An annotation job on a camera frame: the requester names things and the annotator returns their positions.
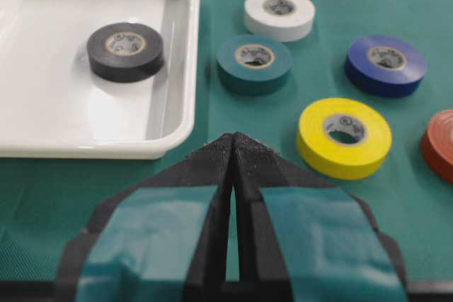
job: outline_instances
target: teal electrical tape roll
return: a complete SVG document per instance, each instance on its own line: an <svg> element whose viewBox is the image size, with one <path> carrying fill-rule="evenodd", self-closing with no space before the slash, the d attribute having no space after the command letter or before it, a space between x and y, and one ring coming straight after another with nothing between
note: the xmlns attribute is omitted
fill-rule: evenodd
<svg viewBox="0 0 453 302"><path fill-rule="evenodd" d="M264 95L285 85L292 55L282 43L259 35L238 35L217 55L220 81L242 95Z"/></svg>

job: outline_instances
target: white electrical tape roll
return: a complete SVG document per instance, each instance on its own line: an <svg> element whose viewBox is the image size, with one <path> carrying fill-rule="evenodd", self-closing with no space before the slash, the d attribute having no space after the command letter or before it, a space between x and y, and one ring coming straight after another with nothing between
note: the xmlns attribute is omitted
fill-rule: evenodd
<svg viewBox="0 0 453 302"><path fill-rule="evenodd" d="M250 32L280 42L302 39L313 27L315 8L310 0L246 0L244 7Z"/></svg>

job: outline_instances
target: blue electrical tape roll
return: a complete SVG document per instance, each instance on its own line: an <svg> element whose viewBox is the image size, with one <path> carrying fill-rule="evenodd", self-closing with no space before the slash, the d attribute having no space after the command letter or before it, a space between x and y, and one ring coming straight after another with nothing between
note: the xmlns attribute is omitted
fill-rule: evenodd
<svg viewBox="0 0 453 302"><path fill-rule="evenodd" d="M370 35L350 47L345 72L359 89L382 97L404 97L420 85L427 71L423 55L394 37Z"/></svg>
<svg viewBox="0 0 453 302"><path fill-rule="evenodd" d="M239 35L222 44L217 55L221 82L243 95L264 95L281 88L292 66L282 43L259 35Z"/></svg>

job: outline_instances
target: black electrical tape roll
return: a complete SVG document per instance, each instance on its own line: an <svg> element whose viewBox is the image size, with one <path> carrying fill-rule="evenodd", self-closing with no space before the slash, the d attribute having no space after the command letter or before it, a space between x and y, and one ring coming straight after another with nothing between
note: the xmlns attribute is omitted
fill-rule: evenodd
<svg viewBox="0 0 453 302"><path fill-rule="evenodd" d="M101 78L131 83L149 78L164 65L164 43L142 24L117 23L100 28L86 46L91 69Z"/></svg>

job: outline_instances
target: white plastic tray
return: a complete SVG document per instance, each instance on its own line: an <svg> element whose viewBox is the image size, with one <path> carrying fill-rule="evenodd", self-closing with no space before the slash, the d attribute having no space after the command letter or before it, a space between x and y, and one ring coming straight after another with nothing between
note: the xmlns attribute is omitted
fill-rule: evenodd
<svg viewBox="0 0 453 302"><path fill-rule="evenodd" d="M162 157L191 133L200 0L0 0L0 156ZM166 66L104 81L88 65L98 28L140 22L162 34Z"/></svg>

